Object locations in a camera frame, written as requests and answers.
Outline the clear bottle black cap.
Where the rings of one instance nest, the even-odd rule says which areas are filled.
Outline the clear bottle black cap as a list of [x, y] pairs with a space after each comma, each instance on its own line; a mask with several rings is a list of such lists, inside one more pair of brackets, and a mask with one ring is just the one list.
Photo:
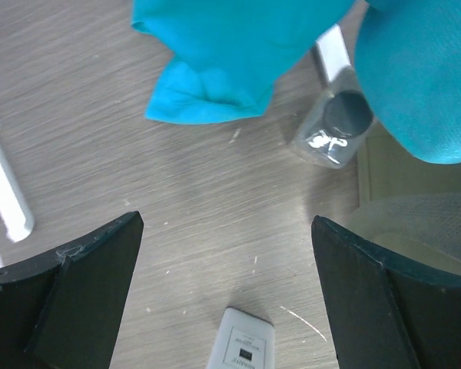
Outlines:
[[353, 158], [375, 123], [357, 75], [347, 66], [316, 100], [290, 146], [315, 165], [339, 169]]

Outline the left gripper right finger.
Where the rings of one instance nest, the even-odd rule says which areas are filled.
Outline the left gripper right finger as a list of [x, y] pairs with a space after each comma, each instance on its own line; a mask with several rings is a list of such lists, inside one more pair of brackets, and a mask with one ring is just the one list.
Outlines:
[[325, 217], [311, 237], [341, 368], [461, 368], [461, 275]]

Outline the olive canvas bag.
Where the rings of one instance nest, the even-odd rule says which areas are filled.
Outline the olive canvas bag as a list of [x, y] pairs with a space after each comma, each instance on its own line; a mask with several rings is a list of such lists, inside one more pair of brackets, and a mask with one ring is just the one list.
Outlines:
[[461, 163], [410, 155], [382, 125], [357, 154], [360, 206], [347, 229], [397, 254], [461, 275]]

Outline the white bottle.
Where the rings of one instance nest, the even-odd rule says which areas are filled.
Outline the white bottle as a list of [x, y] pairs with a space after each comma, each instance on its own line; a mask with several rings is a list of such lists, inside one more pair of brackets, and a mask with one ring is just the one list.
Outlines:
[[259, 317], [227, 307], [207, 369], [274, 369], [274, 326]]

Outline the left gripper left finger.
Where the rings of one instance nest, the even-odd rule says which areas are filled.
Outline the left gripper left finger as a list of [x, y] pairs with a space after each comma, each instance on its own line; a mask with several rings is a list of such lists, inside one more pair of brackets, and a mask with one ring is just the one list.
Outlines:
[[108, 368], [144, 222], [123, 214], [0, 268], [0, 368]]

